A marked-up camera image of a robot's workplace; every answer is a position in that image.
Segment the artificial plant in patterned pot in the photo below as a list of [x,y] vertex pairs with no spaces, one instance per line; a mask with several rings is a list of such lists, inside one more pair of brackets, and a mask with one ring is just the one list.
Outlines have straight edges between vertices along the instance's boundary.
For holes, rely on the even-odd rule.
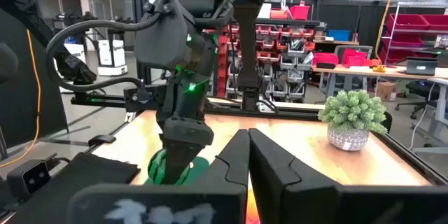
[[386,107],[365,90],[340,91],[328,97],[318,119],[328,124],[329,142],[343,151],[363,149],[371,132],[387,133]]

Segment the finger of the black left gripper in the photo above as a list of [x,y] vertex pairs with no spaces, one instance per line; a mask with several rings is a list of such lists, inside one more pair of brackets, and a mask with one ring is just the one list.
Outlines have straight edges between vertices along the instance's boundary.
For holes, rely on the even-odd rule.
[[179,184],[185,179],[190,163],[200,152],[200,145],[166,140],[163,141],[162,147],[165,150],[165,172],[162,184]]

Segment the black office chair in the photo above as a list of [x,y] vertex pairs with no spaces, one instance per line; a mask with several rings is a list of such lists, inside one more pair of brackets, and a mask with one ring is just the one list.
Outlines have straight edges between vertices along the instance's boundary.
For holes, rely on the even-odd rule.
[[417,113],[419,111],[425,109],[426,105],[429,104],[429,102],[435,101],[440,95],[440,86],[429,81],[411,81],[410,83],[406,84],[405,87],[407,88],[408,94],[415,94],[424,98],[424,101],[398,103],[395,106],[395,110],[399,111],[401,106],[414,105],[414,110],[410,116],[410,118],[413,120],[417,118]]

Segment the storage rack with red bins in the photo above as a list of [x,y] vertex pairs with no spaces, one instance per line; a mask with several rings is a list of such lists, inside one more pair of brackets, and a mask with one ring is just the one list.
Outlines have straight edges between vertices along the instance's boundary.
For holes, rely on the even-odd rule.
[[[255,22],[255,70],[262,76],[262,90],[273,101],[303,103],[311,71],[315,35],[320,22],[258,18]],[[220,49],[211,80],[211,93],[241,98],[237,77],[242,70],[239,25],[209,30]]]

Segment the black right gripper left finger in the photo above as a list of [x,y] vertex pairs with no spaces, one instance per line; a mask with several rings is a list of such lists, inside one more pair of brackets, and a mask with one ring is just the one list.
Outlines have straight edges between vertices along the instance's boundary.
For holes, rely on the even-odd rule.
[[244,224],[250,137],[240,129],[190,185],[97,184],[77,192],[68,224]]

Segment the black folded cloth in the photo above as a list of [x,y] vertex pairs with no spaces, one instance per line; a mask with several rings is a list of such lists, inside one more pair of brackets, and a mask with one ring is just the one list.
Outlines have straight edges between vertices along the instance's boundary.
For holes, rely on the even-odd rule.
[[78,153],[22,204],[6,224],[67,224],[69,200],[78,191],[99,183],[129,183],[139,172],[135,164]]

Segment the red plastic box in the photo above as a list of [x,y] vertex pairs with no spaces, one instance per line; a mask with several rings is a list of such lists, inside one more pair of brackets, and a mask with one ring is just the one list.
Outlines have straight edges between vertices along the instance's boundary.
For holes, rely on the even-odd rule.
[[339,64],[338,55],[332,52],[314,52],[313,56],[312,64],[314,66],[317,66],[318,64],[332,64],[337,66]]
[[367,56],[366,52],[346,48],[342,54],[342,66],[346,68],[365,66]]

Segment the blue plastic bin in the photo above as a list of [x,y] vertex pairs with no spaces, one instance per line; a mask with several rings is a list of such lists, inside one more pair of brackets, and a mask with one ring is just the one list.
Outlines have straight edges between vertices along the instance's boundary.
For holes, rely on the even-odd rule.
[[327,31],[327,36],[333,37],[333,39],[335,41],[350,41],[351,40],[351,30],[329,29]]

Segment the black diagonal frame brace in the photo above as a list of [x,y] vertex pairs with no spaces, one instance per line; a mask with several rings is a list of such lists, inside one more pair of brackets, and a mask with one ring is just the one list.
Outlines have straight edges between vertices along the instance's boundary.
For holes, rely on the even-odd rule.
[[[0,9],[19,20],[42,46],[47,46],[53,31],[38,13],[35,0],[0,0]],[[49,76],[54,81],[73,81],[75,84],[92,84],[97,76],[88,66],[72,55],[63,45],[46,62]]]

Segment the teal plastic container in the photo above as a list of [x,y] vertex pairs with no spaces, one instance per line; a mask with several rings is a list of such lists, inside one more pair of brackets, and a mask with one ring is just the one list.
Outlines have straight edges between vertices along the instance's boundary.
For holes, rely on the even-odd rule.
[[[189,165],[190,165],[189,175],[182,185],[191,184],[194,180],[196,180],[209,168],[208,160],[204,159],[203,157],[195,157],[194,160]],[[147,178],[145,184],[155,185],[149,178]]]

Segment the cardboard box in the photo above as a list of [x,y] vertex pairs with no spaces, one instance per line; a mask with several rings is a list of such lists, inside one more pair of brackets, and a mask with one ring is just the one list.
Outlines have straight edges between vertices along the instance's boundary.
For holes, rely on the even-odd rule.
[[396,100],[397,84],[392,82],[380,82],[377,84],[377,96],[383,102],[393,102]]

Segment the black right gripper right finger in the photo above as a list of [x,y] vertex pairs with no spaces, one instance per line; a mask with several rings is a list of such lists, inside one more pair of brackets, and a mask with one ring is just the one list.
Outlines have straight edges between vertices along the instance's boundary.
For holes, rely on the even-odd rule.
[[448,224],[448,186],[342,185],[250,129],[261,224]]

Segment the wooden desk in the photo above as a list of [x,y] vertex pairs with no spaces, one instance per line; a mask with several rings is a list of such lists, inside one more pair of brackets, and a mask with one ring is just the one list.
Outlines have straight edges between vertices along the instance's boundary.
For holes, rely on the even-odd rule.
[[349,77],[371,77],[371,78],[395,78],[395,79],[411,79],[411,80],[424,80],[437,83],[440,86],[440,91],[445,92],[448,88],[448,69],[436,68],[434,76],[423,76],[416,74],[405,73],[406,68],[404,66],[389,66],[386,67],[385,72],[376,72],[370,69],[368,66],[353,66],[351,68],[337,65],[334,69],[318,68],[312,65],[311,69],[314,72],[321,72],[328,74],[328,82],[325,90],[325,98],[334,95],[336,75],[344,75]]

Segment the black table clamp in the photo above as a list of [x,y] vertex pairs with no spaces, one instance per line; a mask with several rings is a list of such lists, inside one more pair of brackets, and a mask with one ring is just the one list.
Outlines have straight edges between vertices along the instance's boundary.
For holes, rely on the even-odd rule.
[[100,134],[92,137],[87,143],[89,147],[102,145],[102,144],[111,144],[116,140],[116,138],[112,135],[108,134]]

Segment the grey laptop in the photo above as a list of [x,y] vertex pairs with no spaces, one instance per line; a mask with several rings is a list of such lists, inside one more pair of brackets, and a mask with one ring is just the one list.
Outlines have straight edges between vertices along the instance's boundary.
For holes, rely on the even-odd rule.
[[412,75],[434,76],[438,67],[435,58],[408,57],[405,73]]

